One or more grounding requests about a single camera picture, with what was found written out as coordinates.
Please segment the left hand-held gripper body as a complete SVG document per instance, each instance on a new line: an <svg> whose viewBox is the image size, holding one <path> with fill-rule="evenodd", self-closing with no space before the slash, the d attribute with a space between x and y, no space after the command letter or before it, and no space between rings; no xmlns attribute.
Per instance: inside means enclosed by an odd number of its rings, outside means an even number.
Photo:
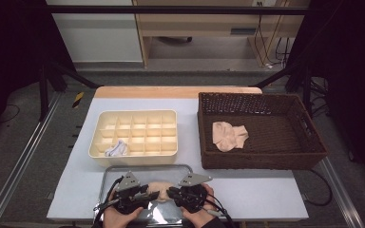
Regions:
<svg viewBox="0 0 365 228"><path fill-rule="evenodd" d="M119 213L127 215L139 207L146 208L149 201L141 200L145 194L139 192L141 182L131 171L115 180L106 192L106 197L95 208L96 213L104 212L112 206Z"/></svg>

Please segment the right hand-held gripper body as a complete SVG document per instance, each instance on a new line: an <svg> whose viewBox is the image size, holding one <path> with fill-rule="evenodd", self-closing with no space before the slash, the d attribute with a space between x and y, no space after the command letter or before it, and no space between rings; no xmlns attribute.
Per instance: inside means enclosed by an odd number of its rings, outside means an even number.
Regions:
<svg viewBox="0 0 365 228"><path fill-rule="evenodd" d="M183 207L189 213L199 212L207 198L207 190L203 183L211 181L212 178L200 174L190 173L180 182L178 191L178 206Z"/></svg>

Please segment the beige sock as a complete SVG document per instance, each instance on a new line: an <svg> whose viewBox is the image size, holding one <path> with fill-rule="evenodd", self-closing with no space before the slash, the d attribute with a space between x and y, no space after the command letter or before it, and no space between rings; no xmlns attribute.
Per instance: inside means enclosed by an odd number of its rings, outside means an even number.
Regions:
<svg viewBox="0 0 365 228"><path fill-rule="evenodd" d="M152 194L158 192L159 195L157 197L157 201L167 201L170 200L170 197L167 194L167 191L170 187L173 187L174 184L167 181L154 181L148 184L147 193Z"/></svg>
<svg viewBox="0 0 365 228"><path fill-rule="evenodd" d="M232 149L243 149L249 134L244 125L233 126L227 122L214 122L212 124L212 143L221 152Z"/></svg>

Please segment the clear lid with round knob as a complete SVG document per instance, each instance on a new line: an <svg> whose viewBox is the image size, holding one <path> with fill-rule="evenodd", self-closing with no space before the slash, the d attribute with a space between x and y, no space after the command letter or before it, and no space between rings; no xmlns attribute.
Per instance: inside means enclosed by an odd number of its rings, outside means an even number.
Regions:
<svg viewBox="0 0 365 228"><path fill-rule="evenodd" d="M184 164L152 166L110 166L103 175L99 202L104 202L106 195L115 180L131 171L141 185L151 182L170 182L178 187L191 168ZM131 221L129 228L183 228L187 221L173 200L151 201L138 218Z"/></svg>

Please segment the cream divided storage box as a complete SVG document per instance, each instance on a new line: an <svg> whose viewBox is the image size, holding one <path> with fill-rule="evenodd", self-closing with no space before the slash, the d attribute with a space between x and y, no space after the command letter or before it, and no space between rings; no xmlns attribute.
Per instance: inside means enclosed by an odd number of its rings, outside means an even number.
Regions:
<svg viewBox="0 0 365 228"><path fill-rule="evenodd" d="M124 156L106 157L118 140L127 144ZM88 155L103 167L171 164L178 151L177 113L174 110L120 110L100 114Z"/></svg>

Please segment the brown woven basket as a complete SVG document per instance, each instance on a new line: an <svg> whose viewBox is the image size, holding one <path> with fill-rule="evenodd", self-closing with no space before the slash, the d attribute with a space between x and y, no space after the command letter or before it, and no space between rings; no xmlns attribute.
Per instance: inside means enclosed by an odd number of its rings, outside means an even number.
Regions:
<svg viewBox="0 0 365 228"><path fill-rule="evenodd" d="M243 147L220 151L213 123L243 126ZM308 170L328 155L301 99L293 94L201 92L198 126L205 169Z"/></svg>

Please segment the person's right hand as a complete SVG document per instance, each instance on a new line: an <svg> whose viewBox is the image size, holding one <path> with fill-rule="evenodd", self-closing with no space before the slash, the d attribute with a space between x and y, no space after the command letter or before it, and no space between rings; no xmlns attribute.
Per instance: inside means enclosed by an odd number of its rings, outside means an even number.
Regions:
<svg viewBox="0 0 365 228"><path fill-rule="evenodd" d="M212 198L212 196L214 195L214 190L206 183L203 183L202 186L206 189L208 193L208 202L203 205L203 208L196 213L190 213L184 207L181 208L182 216L185 219L188 219L195 228L201 228L206 222L210 221L213 218L217 218L214 215L209 214L209 211L216 210L215 206L213 205L215 201Z"/></svg>

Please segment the person's left hand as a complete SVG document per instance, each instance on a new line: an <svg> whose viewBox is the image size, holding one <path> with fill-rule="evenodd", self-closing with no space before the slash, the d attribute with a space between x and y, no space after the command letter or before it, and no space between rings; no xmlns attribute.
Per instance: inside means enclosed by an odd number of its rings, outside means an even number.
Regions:
<svg viewBox="0 0 365 228"><path fill-rule="evenodd" d="M139 207L128 215L119 213L115 208L108 207L104 211L103 228L126 228L126 226L136 219L144 210Z"/></svg>

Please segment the black yellow striped tape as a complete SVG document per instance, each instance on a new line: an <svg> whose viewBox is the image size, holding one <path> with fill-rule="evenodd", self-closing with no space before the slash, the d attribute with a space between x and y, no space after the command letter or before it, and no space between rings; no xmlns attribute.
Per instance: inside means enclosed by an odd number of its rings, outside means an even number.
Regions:
<svg viewBox="0 0 365 228"><path fill-rule="evenodd" d="M82 100L83 96L84 96L84 92L79 92L79 93L76 95L76 97L75 97L75 99L74 99L74 102L73 102L73 104L72 104L72 108L76 108L76 107L78 107L78 105L79 105L79 103L81 102L81 100Z"/></svg>

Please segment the black metal stand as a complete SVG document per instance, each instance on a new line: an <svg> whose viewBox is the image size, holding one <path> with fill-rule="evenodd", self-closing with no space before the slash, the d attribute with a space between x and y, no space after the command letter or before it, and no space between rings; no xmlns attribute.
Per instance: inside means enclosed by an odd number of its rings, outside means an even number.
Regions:
<svg viewBox="0 0 365 228"><path fill-rule="evenodd" d="M87 78L78 74L75 70L71 70L55 62L42 64L38 71L38 75L40 91L40 122L48 115L48 83L51 83L55 91L64 91L67 88L67 83L63 76L67 75L89 88L100 87L100 85L91 82Z"/></svg>
<svg viewBox="0 0 365 228"><path fill-rule="evenodd" d="M298 88L302 86L302 102L309 115L312 116L312 104L310 100L312 76L307 62L293 62L291 65L287 66L281 71L255 84L255 87L264 88L283 76L289 77L285 85L287 92L296 92Z"/></svg>

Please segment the white cabinet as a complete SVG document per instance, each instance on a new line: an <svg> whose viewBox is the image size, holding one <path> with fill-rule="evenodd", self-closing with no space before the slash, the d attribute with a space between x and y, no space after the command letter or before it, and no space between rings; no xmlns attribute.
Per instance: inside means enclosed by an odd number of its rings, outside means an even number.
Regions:
<svg viewBox="0 0 365 228"><path fill-rule="evenodd" d="M141 62L134 14L53 13L75 63Z"/></svg>

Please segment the wooden desk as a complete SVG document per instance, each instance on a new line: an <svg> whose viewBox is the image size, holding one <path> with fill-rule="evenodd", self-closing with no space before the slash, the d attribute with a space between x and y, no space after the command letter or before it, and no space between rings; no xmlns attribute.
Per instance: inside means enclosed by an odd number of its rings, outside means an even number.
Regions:
<svg viewBox="0 0 365 228"><path fill-rule="evenodd" d="M276 7L310 6L311 0L131 0L133 6ZM295 38L301 15L137 14L143 62L148 63L154 37L245 37L260 67L272 65L278 38Z"/></svg>

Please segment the black crossbar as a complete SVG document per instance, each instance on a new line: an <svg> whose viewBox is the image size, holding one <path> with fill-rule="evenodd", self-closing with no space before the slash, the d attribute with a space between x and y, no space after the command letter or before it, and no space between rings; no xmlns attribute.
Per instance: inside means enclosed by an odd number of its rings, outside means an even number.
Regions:
<svg viewBox="0 0 365 228"><path fill-rule="evenodd" d="M44 7L51 13L120 13L120 14L261 14L261 15L305 15L308 8L271 7L206 7L206 6L65 6Z"/></svg>

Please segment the black curtain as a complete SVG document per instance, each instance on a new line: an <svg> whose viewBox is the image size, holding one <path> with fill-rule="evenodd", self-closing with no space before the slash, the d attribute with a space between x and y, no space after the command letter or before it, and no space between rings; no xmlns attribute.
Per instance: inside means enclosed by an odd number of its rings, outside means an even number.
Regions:
<svg viewBox="0 0 365 228"><path fill-rule="evenodd" d="M0 117L9 95L38 81L41 59L29 40L35 36L52 62L74 64L53 15L23 6L44 6L47 0L0 0Z"/></svg>
<svg viewBox="0 0 365 228"><path fill-rule="evenodd" d="M328 81L331 115L355 156L365 165L365 0L310 0L291 51L295 60L316 34L307 56L312 74Z"/></svg>

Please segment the aluminium rail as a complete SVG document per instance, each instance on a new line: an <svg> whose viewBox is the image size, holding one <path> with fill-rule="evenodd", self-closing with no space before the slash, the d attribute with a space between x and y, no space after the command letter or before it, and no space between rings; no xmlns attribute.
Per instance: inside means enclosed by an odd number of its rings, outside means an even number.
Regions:
<svg viewBox="0 0 365 228"><path fill-rule="evenodd" d="M343 182L328 157L320 162L320 167L332 188L336 203L348 228L365 228Z"/></svg>
<svg viewBox="0 0 365 228"><path fill-rule="evenodd" d="M42 140L62 96L63 94L61 92L53 93L52 98L48 104L48 113L43 118L43 120L40 121L34 128L34 131L31 134L27 145L23 149L20 158L14 165L4 186L0 190L0 218L2 217L7 205L9 204L10 199L14 191L16 190L19 181L22 179L36 148Z"/></svg>

